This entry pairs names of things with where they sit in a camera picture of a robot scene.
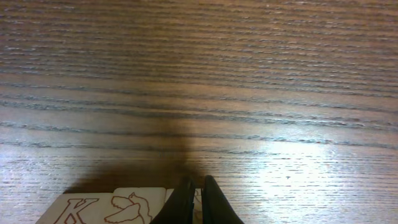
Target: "black object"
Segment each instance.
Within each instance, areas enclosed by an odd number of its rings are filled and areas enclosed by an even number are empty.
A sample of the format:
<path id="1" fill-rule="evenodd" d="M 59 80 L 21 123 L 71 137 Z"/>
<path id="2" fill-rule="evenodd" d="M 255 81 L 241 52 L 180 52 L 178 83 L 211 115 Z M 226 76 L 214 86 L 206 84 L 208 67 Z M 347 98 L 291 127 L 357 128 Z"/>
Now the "black object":
<path id="1" fill-rule="evenodd" d="M 195 184 L 191 178 L 183 178 L 174 189 L 159 214 L 150 224 L 192 224 Z M 218 186 L 216 180 L 205 177 L 201 194 L 203 224 L 243 224 Z"/>

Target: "wooden surface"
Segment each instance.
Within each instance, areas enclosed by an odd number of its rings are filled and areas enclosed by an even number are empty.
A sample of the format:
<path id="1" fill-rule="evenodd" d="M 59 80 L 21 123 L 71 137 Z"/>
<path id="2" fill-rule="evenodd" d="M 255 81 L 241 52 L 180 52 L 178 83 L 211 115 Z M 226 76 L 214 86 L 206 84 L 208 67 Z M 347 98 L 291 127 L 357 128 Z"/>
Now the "wooden surface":
<path id="1" fill-rule="evenodd" d="M 398 223 L 396 1 L 0 9 L 0 223 L 187 174 L 247 224 Z"/>

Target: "brown wood tabletop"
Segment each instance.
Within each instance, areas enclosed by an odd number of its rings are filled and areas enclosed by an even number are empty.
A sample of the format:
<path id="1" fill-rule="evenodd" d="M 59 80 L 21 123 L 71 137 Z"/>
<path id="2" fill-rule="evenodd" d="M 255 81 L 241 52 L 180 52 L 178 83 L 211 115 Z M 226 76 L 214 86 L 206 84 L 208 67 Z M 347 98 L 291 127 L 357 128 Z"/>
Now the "brown wood tabletop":
<path id="1" fill-rule="evenodd" d="M 397 1 L 0 9 L 0 223 L 207 174 L 247 224 L 398 223 Z"/>

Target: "wooden table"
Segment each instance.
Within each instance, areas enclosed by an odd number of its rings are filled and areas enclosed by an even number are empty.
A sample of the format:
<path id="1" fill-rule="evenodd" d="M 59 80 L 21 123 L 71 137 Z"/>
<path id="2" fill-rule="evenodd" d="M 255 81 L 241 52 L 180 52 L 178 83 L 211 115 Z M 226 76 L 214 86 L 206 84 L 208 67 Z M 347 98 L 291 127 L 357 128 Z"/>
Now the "wooden table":
<path id="1" fill-rule="evenodd" d="M 207 174 L 245 223 L 398 223 L 396 1 L 0 9 L 0 223 Z"/>

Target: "wood grain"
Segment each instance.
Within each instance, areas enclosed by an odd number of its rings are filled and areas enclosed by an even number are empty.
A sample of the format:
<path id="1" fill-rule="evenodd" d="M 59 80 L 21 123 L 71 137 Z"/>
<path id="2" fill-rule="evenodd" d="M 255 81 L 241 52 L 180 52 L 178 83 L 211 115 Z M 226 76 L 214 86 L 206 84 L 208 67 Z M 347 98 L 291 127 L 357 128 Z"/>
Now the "wood grain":
<path id="1" fill-rule="evenodd" d="M 245 223 L 398 222 L 396 1 L 0 9 L 0 223 L 207 174 Z"/>

